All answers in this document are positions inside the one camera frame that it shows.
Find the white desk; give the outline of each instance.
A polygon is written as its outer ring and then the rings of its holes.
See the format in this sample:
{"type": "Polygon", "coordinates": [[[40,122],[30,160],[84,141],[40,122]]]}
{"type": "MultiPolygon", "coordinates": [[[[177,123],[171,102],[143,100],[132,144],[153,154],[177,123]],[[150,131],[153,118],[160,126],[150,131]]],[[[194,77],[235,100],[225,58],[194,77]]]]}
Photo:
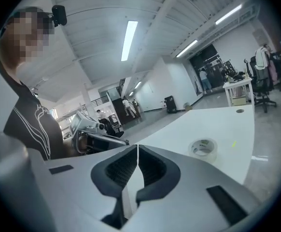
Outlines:
{"type": "MultiPolygon", "coordinates": [[[[189,145],[202,138],[211,138],[217,143],[217,158],[212,165],[243,184],[254,144],[252,105],[191,110],[137,144],[191,157],[188,153],[189,145]]],[[[132,213],[137,209],[136,192],[143,187],[142,173],[137,167],[127,184],[132,213]]]]}
{"type": "Polygon", "coordinates": [[[225,89],[225,92],[226,92],[228,106],[232,106],[232,101],[231,101],[232,88],[242,86],[245,94],[247,95],[246,85],[249,85],[251,104],[252,104],[252,108],[253,108],[253,111],[254,111],[254,98],[253,98],[253,90],[252,90],[251,81],[252,81],[251,78],[246,78],[246,79],[243,79],[243,80],[241,80],[239,82],[236,82],[236,83],[224,83],[223,88],[225,89]]]}

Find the small white table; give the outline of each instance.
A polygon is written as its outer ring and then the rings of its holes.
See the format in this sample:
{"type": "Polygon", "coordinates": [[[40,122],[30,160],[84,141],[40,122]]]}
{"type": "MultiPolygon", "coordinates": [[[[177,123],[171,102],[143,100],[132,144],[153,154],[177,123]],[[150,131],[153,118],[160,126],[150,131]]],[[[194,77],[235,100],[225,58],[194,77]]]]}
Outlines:
{"type": "Polygon", "coordinates": [[[253,108],[253,112],[254,112],[254,98],[253,98],[253,90],[252,90],[251,81],[252,81],[251,78],[246,78],[246,79],[243,79],[236,83],[224,83],[223,88],[225,89],[225,92],[226,92],[228,106],[232,106],[232,101],[231,101],[232,88],[242,86],[243,91],[245,92],[245,95],[247,95],[246,85],[249,85],[251,104],[252,104],[252,108],[253,108]]]}

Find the white pillar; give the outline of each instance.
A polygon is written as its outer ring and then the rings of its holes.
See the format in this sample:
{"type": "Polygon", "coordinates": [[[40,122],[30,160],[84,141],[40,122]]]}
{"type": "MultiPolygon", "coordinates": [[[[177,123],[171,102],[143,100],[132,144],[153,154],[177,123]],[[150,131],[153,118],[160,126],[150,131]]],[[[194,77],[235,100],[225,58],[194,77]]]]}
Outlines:
{"type": "Polygon", "coordinates": [[[98,120],[97,115],[96,115],[96,111],[92,107],[88,91],[87,91],[87,89],[86,89],[84,84],[81,85],[81,90],[82,90],[82,95],[83,95],[84,103],[86,105],[86,109],[87,109],[87,112],[88,112],[89,116],[91,116],[95,120],[98,120]]]}

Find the person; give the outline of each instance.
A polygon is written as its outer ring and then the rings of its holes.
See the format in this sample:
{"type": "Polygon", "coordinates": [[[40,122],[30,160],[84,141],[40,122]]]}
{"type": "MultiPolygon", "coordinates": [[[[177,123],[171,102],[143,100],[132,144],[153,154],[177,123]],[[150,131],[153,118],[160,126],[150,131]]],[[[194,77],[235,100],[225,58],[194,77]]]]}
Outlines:
{"type": "Polygon", "coordinates": [[[101,112],[101,110],[97,110],[98,113],[98,119],[103,119],[106,118],[106,115],[104,112],[101,112]]]}
{"type": "Polygon", "coordinates": [[[138,110],[139,114],[141,114],[141,109],[140,109],[139,103],[137,102],[136,99],[134,99],[133,101],[134,101],[134,103],[135,103],[135,106],[137,107],[137,110],[138,110]]]}
{"type": "Polygon", "coordinates": [[[123,97],[122,103],[123,103],[123,106],[125,107],[126,116],[129,116],[129,114],[127,113],[129,111],[131,113],[132,117],[135,118],[135,115],[132,112],[130,103],[125,96],[123,97]]]}
{"type": "Polygon", "coordinates": [[[207,78],[207,73],[205,72],[205,68],[202,68],[199,73],[200,80],[202,81],[203,87],[204,87],[204,93],[206,94],[206,90],[210,89],[210,92],[212,92],[210,81],[207,78]]]}
{"type": "Polygon", "coordinates": [[[0,35],[0,74],[19,97],[3,132],[27,148],[39,150],[44,160],[79,155],[70,140],[63,141],[60,126],[48,109],[16,75],[20,65],[42,52],[52,33],[54,25],[48,14],[26,7],[7,20],[0,35]]]}

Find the pink bag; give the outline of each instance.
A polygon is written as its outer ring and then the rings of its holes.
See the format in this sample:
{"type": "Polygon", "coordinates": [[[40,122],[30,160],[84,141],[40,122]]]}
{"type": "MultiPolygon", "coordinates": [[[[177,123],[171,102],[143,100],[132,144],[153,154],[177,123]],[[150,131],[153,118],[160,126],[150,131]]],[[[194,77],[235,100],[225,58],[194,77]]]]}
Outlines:
{"type": "Polygon", "coordinates": [[[269,69],[272,81],[276,82],[278,80],[278,75],[276,72],[276,67],[274,65],[274,62],[272,60],[269,61],[268,69],[269,69]]]}

